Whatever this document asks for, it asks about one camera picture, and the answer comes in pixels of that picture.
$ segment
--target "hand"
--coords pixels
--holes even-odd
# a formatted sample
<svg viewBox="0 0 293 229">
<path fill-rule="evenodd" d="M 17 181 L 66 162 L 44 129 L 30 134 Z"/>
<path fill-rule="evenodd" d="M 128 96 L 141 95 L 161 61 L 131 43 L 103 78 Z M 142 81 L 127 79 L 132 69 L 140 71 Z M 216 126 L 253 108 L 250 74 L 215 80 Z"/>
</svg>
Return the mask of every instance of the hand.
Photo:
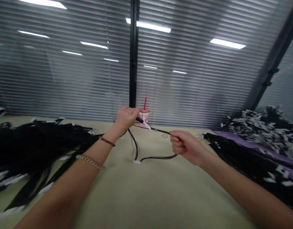
<svg viewBox="0 0 293 229">
<path fill-rule="evenodd" d="M 172 130 L 170 134 L 173 152 L 182 155 L 194 165 L 201 166 L 207 155 L 211 154 L 195 136 L 187 131 Z"/>
<path fill-rule="evenodd" d="M 139 111 L 139 108 L 121 107 L 117 112 L 115 125 L 123 131 L 127 130 L 136 123 Z"/>
</svg>

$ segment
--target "metal frame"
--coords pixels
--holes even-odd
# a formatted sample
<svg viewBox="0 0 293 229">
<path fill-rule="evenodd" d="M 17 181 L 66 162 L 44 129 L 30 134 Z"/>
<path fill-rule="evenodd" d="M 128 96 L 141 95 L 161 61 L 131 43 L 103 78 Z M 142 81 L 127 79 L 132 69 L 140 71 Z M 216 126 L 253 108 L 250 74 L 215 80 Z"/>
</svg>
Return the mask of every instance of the metal frame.
<svg viewBox="0 0 293 229">
<path fill-rule="evenodd" d="M 278 36 L 271 52 L 269 53 L 268 60 L 256 81 L 255 90 L 251 93 L 249 98 L 255 98 L 251 106 L 251 110 L 255 110 L 268 86 L 271 86 L 271 79 L 275 73 L 279 71 L 278 66 L 284 57 L 290 43 L 293 40 L 293 9 L 286 20 L 280 35 Z"/>
<path fill-rule="evenodd" d="M 130 104 L 136 107 L 137 91 L 137 62 L 138 62 L 138 33 L 137 21 L 139 20 L 140 0 L 131 0 L 131 40 L 130 40 Z"/>
</svg>

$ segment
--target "window blinds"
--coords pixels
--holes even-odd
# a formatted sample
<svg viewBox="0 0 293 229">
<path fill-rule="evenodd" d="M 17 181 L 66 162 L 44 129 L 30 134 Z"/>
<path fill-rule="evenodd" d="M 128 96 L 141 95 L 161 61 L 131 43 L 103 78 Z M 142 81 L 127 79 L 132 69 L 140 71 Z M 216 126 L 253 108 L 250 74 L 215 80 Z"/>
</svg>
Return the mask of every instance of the window blinds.
<svg viewBox="0 0 293 229">
<path fill-rule="evenodd" d="M 111 120 L 129 101 L 130 1 L 60 3 L 0 0 L 0 106 L 16 115 Z"/>
<path fill-rule="evenodd" d="M 293 121 L 293 40 L 279 64 L 279 72 L 274 74 L 272 85 L 267 87 L 257 110 L 266 105 L 281 105 L 283 116 Z"/>
<path fill-rule="evenodd" d="M 141 0 L 139 21 L 171 32 L 139 28 L 137 106 L 147 97 L 153 125 L 219 128 L 245 108 L 292 6 L 293 0 Z M 210 43 L 214 38 L 246 47 Z"/>
</svg>

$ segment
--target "ceiling light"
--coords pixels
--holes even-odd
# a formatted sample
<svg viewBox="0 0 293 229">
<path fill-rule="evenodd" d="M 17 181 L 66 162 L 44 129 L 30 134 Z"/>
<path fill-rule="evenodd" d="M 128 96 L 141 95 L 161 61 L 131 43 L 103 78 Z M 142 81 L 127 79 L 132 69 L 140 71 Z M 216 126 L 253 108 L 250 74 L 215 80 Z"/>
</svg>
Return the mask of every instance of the ceiling light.
<svg viewBox="0 0 293 229">
<path fill-rule="evenodd" d="M 105 60 L 110 60 L 110 61 L 119 62 L 118 60 L 111 60 L 111 59 L 105 59 Z"/>
<path fill-rule="evenodd" d="M 223 45 L 223 46 L 228 46 L 228 47 L 231 47 L 231 48 L 236 48 L 236 49 L 242 49 L 244 48 L 246 45 L 241 45 L 241 44 L 237 44 L 237 43 L 233 43 L 233 42 L 229 42 L 229 41 L 224 41 L 224 40 L 220 40 L 220 39 L 212 39 L 210 41 L 210 43 L 214 43 L 214 44 L 217 44 L 217 45 Z"/>
<path fill-rule="evenodd" d="M 179 72 L 179 71 L 174 71 L 174 70 L 173 70 L 173 72 L 177 72 L 177 73 L 181 73 L 181 74 L 187 74 L 185 72 Z"/>
<path fill-rule="evenodd" d="M 93 43 L 87 43 L 87 42 L 82 42 L 80 41 L 82 44 L 84 45 L 90 45 L 90 46 L 95 46 L 95 47 L 99 47 L 99 48 L 106 48 L 108 49 L 106 46 L 102 46 L 102 45 L 96 45 L 96 44 L 93 44 Z"/>
<path fill-rule="evenodd" d="M 146 65 L 144 65 L 144 67 L 149 67 L 149 68 L 155 68 L 155 67 L 151 67 L 151 66 L 146 66 Z M 157 68 L 155 68 L 155 69 L 157 69 Z"/>
<path fill-rule="evenodd" d="M 126 18 L 126 22 L 128 24 L 131 23 L 131 19 L 130 18 Z M 143 27 L 143 28 L 147 28 L 147 29 L 153 29 L 153 30 L 158 30 L 158 31 L 162 31 L 162 32 L 167 32 L 170 33 L 171 29 L 167 28 L 167 27 L 162 27 L 162 26 L 158 26 L 158 25 L 153 25 L 153 24 L 149 24 L 149 23 L 144 23 L 144 22 L 140 22 L 137 21 L 137 26 L 138 27 Z"/>
<path fill-rule="evenodd" d="M 46 37 L 46 38 L 49 38 L 48 36 L 40 35 L 40 34 L 37 34 L 37 33 L 30 33 L 30 32 L 19 31 L 19 30 L 17 30 L 17 31 L 20 32 L 20 33 L 26 33 L 26 34 L 30 34 L 30 35 L 34 35 L 34 36 L 38 36 L 38 37 Z"/>
<path fill-rule="evenodd" d="M 68 51 L 62 51 L 62 52 L 65 52 L 65 53 L 69 53 L 69 54 L 75 54 L 75 55 L 79 55 L 79 56 L 82 56 L 82 54 L 79 54 L 79 53 L 75 53 L 75 52 L 68 52 Z"/>
<path fill-rule="evenodd" d="M 37 4 L 37 5 L 45 5 L 45 6 L 52 6 L 62 9 L 67 9 L 62 3 L 50 0 L 19 0 L 27 3 Z"/>
<path fill-rule="evenodd" d="M 29 46 L 29 45 L 25 45 L 24 47 L 25 47 L 25 48 L 32 48 L 32 49 L 35 49 L 33 46 Z"/>
</svg>

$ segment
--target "table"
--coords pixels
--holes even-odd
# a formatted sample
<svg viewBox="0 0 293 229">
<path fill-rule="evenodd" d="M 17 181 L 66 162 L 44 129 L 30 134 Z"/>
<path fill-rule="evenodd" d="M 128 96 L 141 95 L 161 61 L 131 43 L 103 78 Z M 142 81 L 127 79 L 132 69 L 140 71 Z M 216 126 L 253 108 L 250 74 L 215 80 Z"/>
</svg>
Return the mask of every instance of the table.
<svg viewBox="0 0 293 229">
<path fill-rule="evenodd" d="M 4 116 L 0 123 L 11 121 L 13 126 L 18 126 L 30 120 L 31 117 Z M 112 125 L 108 122 L 63 121 L 70 122 L 93 127 L 96 134 L 104 133 Z M 155 128 L 185 130 L 199 138 L 205 131 L 213 133 L 193 128 Z M 169 137 L 138 127 L 131 127 L 131 131 L 140 146 L 139 160 L 148 156 L 173 155 Z M 215 153 L 207 140 L 203 139 L 202 144 Z M 73 228 L 256 228 L 222 187 L 183 157 L 147 159 L 139 165 L 133 163 L 132 153 L 131 138 L 126 133 L 112 149 L 105 162 L 106 169 L 91 185 L 73 219 Z M 53 172 L 61 163 L 54 164 Z M 0 213 L 24 184 L 22 181 L 0 193 Z M 0 228 L 13 228 L 42 196 L 37 196 L 22 212 L 0 219 Z"/>
</svg>

